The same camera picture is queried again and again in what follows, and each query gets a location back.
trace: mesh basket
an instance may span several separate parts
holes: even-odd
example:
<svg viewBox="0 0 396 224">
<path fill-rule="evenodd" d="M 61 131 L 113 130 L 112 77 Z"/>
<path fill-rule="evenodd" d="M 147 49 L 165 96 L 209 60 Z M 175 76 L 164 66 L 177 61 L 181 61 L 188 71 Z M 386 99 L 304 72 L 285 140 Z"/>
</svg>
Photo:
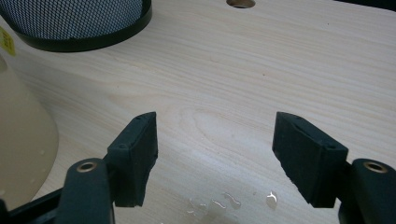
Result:
<svg viewBox="0 0 396 224">
<path fill-rule="evenodd" d="M 150 0 L 0 0 L 0 14 L 30 46 L 70 52 L 136 35 L 152 12 Z"/>
</svg>

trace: wood grain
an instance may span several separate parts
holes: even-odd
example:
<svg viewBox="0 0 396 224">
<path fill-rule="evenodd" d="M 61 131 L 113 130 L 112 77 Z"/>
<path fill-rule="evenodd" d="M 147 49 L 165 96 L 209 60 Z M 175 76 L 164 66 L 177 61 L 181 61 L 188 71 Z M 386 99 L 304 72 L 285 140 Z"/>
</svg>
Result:
<svg viewBox="0 0 396 224">
<path fill-rule="evenodd" d="M 17 57 L 7 61 L 60 132 L 37 197 L 60 188 L 76 161 L 102 158 L 149 111 L 158 114 L 159 159 L 144 206 L 116 209 L 118 223 L 193 223 L 189 198 L 228 205 L 213 223 L 337 223 L 338 203 L 306 204 L 273 155 L 276 111 L 313 122 L 350 149 L 348 161 L 396 167 L 396 13 L 325 0 L 249 9 L 154 0 L 153 9 L 143 32 L 106 49 L 51 53 L 13 35 Z M 276 210 L 265 202 L 271 190 Z"/>
</svg>

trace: metal ring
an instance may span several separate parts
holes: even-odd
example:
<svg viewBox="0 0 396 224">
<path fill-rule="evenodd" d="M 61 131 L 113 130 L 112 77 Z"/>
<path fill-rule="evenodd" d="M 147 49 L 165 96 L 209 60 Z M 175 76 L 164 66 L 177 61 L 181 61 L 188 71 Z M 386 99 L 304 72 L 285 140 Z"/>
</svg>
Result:
<svg viewBox="0 0 396 224">
<path fill-rule="evenodd" d="M 385 174 L 388 172 L 387 167 L 384 165 L 381 165 L 379 163 L 373 162 L 373 161 L 366 161 L 363 163 L 363 165 L 369 169 L 370 171 L 379 173 L 379 174 Z"/>
<path fill-rule="evenodd" d="M 80 173 L 87 173 L 89 171 L 92 171 L 96 168 L 97 163 L 93 161 L 87 161 L 82 163 L 78 168 L 77 171 Z"/>
</svg>

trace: black clamp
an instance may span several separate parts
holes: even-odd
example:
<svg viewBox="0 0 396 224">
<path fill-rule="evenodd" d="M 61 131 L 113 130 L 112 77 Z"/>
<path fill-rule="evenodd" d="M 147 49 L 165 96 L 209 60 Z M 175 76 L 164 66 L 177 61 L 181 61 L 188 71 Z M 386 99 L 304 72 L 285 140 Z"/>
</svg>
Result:
<svg viewBox="0 0 396 224">
<path fill-rule="evenodd" d="M 10 212 L 0 200 L 0 223 L 115 223 L 119 207 L 142 206 L 149 172 L 158 158 L 156 113 L 134 118 L 101 159 L 67 171 L 64 187 Z"/>
<path fill-rule="evenodd" d="M 342 204 L 341 224 L 394 224 L 396 172 L 379 161 L 349 164 L 348 149 L 307 120 L 276 114 L 273 151 L 283 170 L 313 207 Z"/>
</svg>

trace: translucent plastic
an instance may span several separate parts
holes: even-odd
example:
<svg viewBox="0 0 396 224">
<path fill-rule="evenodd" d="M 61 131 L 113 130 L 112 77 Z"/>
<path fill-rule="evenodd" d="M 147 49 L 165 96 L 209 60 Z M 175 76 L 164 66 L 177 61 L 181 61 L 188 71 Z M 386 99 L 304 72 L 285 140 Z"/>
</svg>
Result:
<svg viewBox="0 0 396 224">
<path fill-rule="evenodd" d="M 55 122 L 0 56 L 0 198 L 7 209 L 32 200 L 57 149 Z"/>
</svg>

